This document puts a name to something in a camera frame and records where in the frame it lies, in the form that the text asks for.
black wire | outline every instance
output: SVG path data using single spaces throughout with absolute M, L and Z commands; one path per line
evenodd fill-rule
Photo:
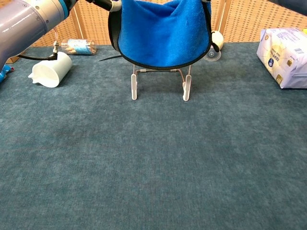
M 86 0 L 89 3 L 93 3 L 96 6 L 105 9 L 106 11 L 110 11 L 112 9 L 112 1 L 111 0 Z
M 122 55 L 113 56 L 113 57 L 107 57 L 107 58 L 99 60 L 99 61 L 105 61 L 105 60 L 114 59 L 114 58 L 121 58 L 121 57 L 122 57 Z
M 29 59 L 29 60 L 35 60 L 35 61 L 52 61 L 52 60 L 56 60 L 57 56 L 56 55 L 51 55 L 49 57 L 46 58 L 39 58 L 39 57 L 28 57 L 28 56 L 24 56 L 24 55 L 17 55 L 20 58 L 24 58 L 24 59 Z

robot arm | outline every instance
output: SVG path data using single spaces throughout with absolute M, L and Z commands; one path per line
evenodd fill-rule
M 64 21 L 78 0 L 13 0 L 0 9 L 0 70 L 7 59 L 19 55 L 34 60 L 57 58 L 54 43 L 53 55 L 48 58 L 29 58 L 20 55 L 39 38 Z M 107 10 L 121 9 L 121 0 L 87 0 Z

blue object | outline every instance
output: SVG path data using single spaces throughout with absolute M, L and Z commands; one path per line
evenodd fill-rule
M 10 67 L 9 65 L 4 65 L 4 67 L 3 67 L 3 69 L 2 69 L 2 71 L 0 73 L 0 83 L 5 79 L 6 74 L 8 72 L 12 71 L 12 70 L 13 70 L 13 68 Z
M 60 2 L 61 6 L 62 6 L 62 8 L 64 10 L 64 18 L 66 19 L 68 17 L 68 15 L 69 15 L 68 14 L 67 6 L 66 6 L 64 0 L 59 0 L 59 2 Z
M 272 58 L 270 58 L 269 62 L 268 62 L 269 66 L 272 67 L 274 64 L 274 60 Z
M 109 31 L 113 47 L 136 65 L 151 69 L 191 65 L 212 44 L 211 4 L 123 0 L 122 10 L 110 13 Z
M 90 48 L 86 45 L 86 40 L 83 39 L 69 39 L 68 45 L 72 47 L 77 54 L 89 55 L 92 54 Z

